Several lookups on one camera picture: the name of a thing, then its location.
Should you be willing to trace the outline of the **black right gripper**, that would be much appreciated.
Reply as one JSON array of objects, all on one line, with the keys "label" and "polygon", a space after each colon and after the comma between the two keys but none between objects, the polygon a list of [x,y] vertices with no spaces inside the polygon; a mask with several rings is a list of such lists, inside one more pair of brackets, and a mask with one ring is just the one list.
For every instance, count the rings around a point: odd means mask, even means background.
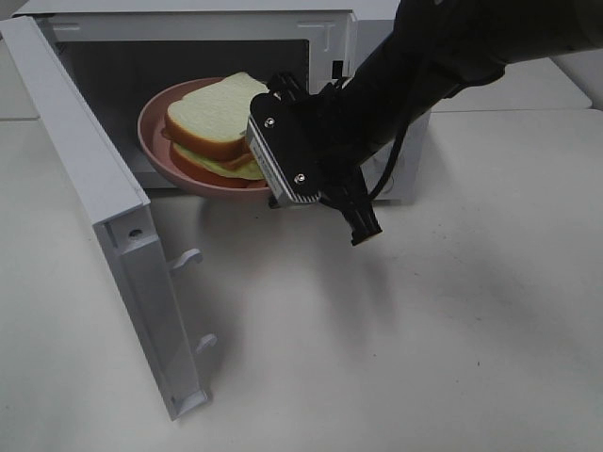
[{"label": "black right gripper", "polygon": [[357,246],[383,230],[360,170],[368,150],[366,135],[342,100],[347,82],[338,79],[311,94],[293,73],[282,72],[274,74],[267,87],[289,106],[310,144],[323,180],[319,202],[341,213],[350,226],[350,242]]}]

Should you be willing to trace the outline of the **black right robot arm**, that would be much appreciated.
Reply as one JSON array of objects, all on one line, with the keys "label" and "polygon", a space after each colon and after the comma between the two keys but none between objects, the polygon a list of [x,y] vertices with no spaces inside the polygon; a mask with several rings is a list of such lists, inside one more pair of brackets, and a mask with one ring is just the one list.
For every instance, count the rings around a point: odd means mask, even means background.
[{"label": "black right robot arm", "polygon": [[387,37],[351,77],[310,94],[291,73],[268,83],[261,119],[283,138],[269,146],[292,190],[339,211],[360,244],[381,230],[372,203],[396,166],[410,125],[438,102],[500,79],[509,65],[602,45],[598,1],[402,1]]}]

